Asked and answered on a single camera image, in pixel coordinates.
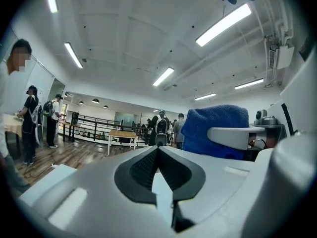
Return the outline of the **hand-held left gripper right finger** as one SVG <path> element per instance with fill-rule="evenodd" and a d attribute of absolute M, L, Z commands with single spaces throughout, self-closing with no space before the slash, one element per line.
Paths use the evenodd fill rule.
<path fill-rule="evenodd" d="M 258 163 L 158 148 L 159 169 L 173 192 L 173 221 L 158 238 L 241 238 L 257 186 Z"/>

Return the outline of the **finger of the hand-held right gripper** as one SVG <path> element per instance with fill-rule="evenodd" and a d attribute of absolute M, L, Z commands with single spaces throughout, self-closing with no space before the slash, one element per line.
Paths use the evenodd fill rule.
<path fill-rule="evenodd" d="M 248 149 L 250 134 L 266 138 L 266 130 L 263 127 L 211 127 L 207 130 L 207 137 L 210 141 L 237 150 Z"/>

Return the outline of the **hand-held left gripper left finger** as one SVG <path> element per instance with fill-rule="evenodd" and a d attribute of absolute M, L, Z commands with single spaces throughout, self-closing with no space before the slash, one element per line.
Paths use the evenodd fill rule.
<path fill-rule="evenodd" d="M 137 149 L 91 162 L 45 192 L 32 207 L 19 208 L 46 237 L 158 238 L 170 228 L 152 204 L 129 200 L 117 188 L 117 167 L 144 153 Z"/>

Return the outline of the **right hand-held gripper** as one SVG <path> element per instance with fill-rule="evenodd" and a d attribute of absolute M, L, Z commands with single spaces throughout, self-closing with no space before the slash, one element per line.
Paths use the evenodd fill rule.
<path fill-rule="evenodd" d="M 280 100 L 267 108 L 260 124 L 262 131 L 249 136 L 249 145 L 260 143 L 263 149 L 273 148 L 283 137 L 307 137 L 304 145 L 317 147 L 317 47 L 280 94 Z"/>

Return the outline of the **blue cloth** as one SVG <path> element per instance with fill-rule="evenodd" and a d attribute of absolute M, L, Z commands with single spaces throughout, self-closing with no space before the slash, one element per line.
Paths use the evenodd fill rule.
<path fill-rule="evenodd" d="M 181 129 L 184 135 L 182 150 L 223 159 L 242 160 L 244 152 L 210 141 L 207 131 L 211 127 L 246 128 L 249 115 L 236 105 L 216 105 L 190 109 Z"/>

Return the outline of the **white air conditioning unit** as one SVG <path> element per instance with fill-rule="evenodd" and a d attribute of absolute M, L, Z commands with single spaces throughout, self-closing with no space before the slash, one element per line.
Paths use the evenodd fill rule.
<path fill-rule="evenodd" d="M 268 67 L 269 69 L 283 69 L 290 65 L 294 53 L 294 47 L 292 46 L 278 46 L 270 45 L 268 50 Z"/>

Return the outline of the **grey backpack unit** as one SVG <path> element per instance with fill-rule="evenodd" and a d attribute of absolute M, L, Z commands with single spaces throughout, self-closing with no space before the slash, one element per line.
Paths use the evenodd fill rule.
<path fill-rule="evenodd" d="M 43 109 L 41 105 L 37 105 L 33 112 L 29 111 L 31 121 L 35 125 L 35 138 L 39 147 L 43 146 Z"/>
<path fill-rule="evenodd" d="M 165 118 L 161 118 L 157 115 L 158 120 L 155 125 L 156 132 L 156 146 L 166 146 L 167 144 L 167 121 Z"/>

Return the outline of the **wooden table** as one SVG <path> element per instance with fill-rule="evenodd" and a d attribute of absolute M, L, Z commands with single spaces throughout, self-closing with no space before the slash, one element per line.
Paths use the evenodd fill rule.
<path fill-rule="evenodd" d="M 133 149 L 136 149 L 137 142 L 136 140 L 138 139 L 138 136 L 136 133 L 132 131 L 121 131 L 121 130 L 111 130 L 108 133 L 108 142 L 107 142 L 107 155 L 110 155 L 110 147 L 111 147 L 111 142 L 112 138 L 117 137 L 117 138 L 129 138 L 130 139 L 130 144 L 129 147 L 131 148 L 133 146 Z"/>
<path fill-rule="evenodd" d="M 59 125 L 62 126 L 62 140 L 66 142 L 66 136 L 68 136 L 68 142 L 75 141 L 75 132 L 77 131 L 76 128 L 80 128 L 78 124 L 68 123 L 65 120 L 60 120 Z"/>

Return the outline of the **black railing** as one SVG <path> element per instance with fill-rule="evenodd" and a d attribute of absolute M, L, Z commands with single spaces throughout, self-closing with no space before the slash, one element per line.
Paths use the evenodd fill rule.
<path fill-rule="evenodd" d="M 115 121 L 109 119 L 100 119 L 85 115 L 78 114 L 76 117 L 74 115 L 75 112 L 68 112 L 70 117 L 66 117 L 66 115 L 62 115 L 60 120 L 65 120 L 68 123 L 78 124 L 80 128 L 76 128 L 75 139 L 82 140 L 92 140 L 93 142 L 102 142 L 105 143 L 108 140 L 108 133 L 111 130 L 121 130 L 121 131 L 132 131 L 136 133 L 138 139 L 136 140 L 137 145 L 143 143 L 144 139 L 146 139 L 146 135 L 151 133 L 151 130 L 147 128 L 145 125 L 136 125 L 132 123 L 131 126 L 124 125 L 123 120 Z M 62 126 L 57 126 L 57 132 L 62 135 Z"/>

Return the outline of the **white ceiling pipes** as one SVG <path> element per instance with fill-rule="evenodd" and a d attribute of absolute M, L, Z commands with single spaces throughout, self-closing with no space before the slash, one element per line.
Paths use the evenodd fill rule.
<path fill-rule="evenodd" d="M 268 50 L 270 45 L 278 46 L 293 46 L 292 40 L 294 37 L 294 25 L 293 25 L 293 14 L 288 12 L 287 7 L 283 0 L 277 0 L 271 2 L 270 0 L 259 0 L 261 5 L 267 14 L 269 31 L 264 32 L 264 27 L 260 21 L 260 15 L 256 12 L 257 20 L 260 25 L 262 34 L 262 40 L 264 45 L 265 54 L 265 86 L 272 87 L 274 83 L 279 83 L 277 80 L 278 72 L 277 69 L 269 69 L 268 67 Z"/>

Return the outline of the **black backpack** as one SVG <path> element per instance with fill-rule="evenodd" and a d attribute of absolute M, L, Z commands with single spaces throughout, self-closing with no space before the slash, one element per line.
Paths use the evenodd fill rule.
<path fill-rule="evenodd" d="M 43 115 L 51 117 L 53 115 L 53 102 L 47 101 L 43 106 Z"/>

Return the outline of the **beige tablecloth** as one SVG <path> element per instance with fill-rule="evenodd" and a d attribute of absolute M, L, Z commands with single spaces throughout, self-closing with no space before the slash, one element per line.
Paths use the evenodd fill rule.
<path fill-rule="evenodd" d="M 21 158 L 23 120 L 4 114 L 5 142 L 8 151 L 14 160 Z"/>

